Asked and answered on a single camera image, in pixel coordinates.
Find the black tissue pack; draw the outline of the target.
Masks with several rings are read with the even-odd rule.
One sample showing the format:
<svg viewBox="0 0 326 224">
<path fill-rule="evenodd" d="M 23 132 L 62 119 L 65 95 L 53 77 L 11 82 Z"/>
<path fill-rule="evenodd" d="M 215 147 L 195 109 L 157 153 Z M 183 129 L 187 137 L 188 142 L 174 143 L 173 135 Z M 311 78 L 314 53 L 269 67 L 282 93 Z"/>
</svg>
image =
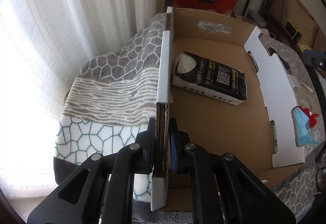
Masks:
<svg viewBox="0 0 326 224">
<path fill-rule="evenodd" d="M 245 73 L 190 52 L 176 58 L 172 84 L 234 106 L 247 100 Z"/>
</svg>

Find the grey patterned blanket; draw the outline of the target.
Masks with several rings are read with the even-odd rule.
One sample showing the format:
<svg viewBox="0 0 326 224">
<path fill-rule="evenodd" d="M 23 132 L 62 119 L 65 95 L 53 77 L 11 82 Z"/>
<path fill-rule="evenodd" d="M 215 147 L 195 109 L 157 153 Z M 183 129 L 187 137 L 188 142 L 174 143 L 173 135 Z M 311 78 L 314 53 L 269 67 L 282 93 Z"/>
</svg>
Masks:
<svg viewBox="0 0 326 224">
<path fill-rule="evenodd" d="M 97 56 L 80 70 L 67 93 L 56 140 L 54 173 L 62 183 L 91 154 L 117 153 L 135 141 L 138 132 L 156 117 L 159 56 L 165 14 L 156 15 L 121 50 Z M 290 47 L 267 35 L 259 38 L 266 48 L 287 55 L 299 77 L 303 66 Z M 271 190 L 296 215 L 310 210 L 317 195 L 317 165 L 311 161 Z M 151 211 L 151 176 L 135 177 L 135 213 L 139 223 L 190 223 L 190 213 Z"/>
</svg>

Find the yellow green small device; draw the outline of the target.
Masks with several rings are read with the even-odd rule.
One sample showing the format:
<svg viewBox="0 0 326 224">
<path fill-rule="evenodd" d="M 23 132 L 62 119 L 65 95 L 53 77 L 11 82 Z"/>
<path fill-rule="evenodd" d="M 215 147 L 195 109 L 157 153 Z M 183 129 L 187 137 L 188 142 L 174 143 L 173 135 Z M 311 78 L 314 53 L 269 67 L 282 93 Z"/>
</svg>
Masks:
<svg viewBox="0 0 326 224">
<path fill-rule="evenodd" d="M 295 43 L 298 43 L 302 38 L 300 30 L 294 25 L 291 20 L 286 21 L 284 29 Z"/>
</svg>

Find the cardboard box tray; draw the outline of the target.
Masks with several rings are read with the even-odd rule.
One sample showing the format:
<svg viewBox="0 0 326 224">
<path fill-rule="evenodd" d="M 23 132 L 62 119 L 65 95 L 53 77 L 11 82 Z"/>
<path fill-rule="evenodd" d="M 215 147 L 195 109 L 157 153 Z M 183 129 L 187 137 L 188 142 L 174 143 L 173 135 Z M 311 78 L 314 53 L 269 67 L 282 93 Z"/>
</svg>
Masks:
<svg viewBox="0 0 326 224">
<path fill-rule="evenodd" d="M 167 9 L 163 33 L 158 109 L 167 109 L 190 141 L 214 154 L 232 153 L 255 175 L 276 186 L 306 161 L 298 145 L 292 111 L 298 105 L 280 53 L 271 54 L 257 26 L 218 13 Z M 245 74 L 247 99 L 233 99 L 171 85 L 184 51 Z"/>
</svg>

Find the white sheer curtain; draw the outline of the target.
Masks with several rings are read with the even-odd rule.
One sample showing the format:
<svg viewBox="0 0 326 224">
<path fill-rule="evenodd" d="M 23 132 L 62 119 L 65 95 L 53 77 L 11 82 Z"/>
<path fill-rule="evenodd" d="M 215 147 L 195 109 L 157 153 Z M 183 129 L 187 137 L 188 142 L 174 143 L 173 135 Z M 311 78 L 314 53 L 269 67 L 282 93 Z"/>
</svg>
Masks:
<svg viewBox="0 0 326 224">
<path fill-rule="evenodd" d="M 42 197 L 67 93 L 91 59 L 121 50 L 160 0 L 1 0 L 1 190 Z"/>
</svg>

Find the blue face mask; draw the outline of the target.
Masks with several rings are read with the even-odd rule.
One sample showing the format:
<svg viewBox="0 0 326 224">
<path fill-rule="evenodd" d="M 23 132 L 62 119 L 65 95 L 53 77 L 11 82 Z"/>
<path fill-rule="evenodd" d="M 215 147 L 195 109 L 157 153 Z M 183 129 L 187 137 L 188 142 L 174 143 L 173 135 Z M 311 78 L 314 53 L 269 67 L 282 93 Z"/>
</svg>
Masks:
<svg viewBox="0 0 326 224">
<path fill-rule="evenodd" d="M 297 106 L 292 110 L 294 129 L 296 133 L 296 144 L 302 147 L 307 144 L 318 145 L 318 142 L 309 134 L 309 129 L 317 124 L 317 113 L 310 113 L 308 108 Z"/>
</svg>

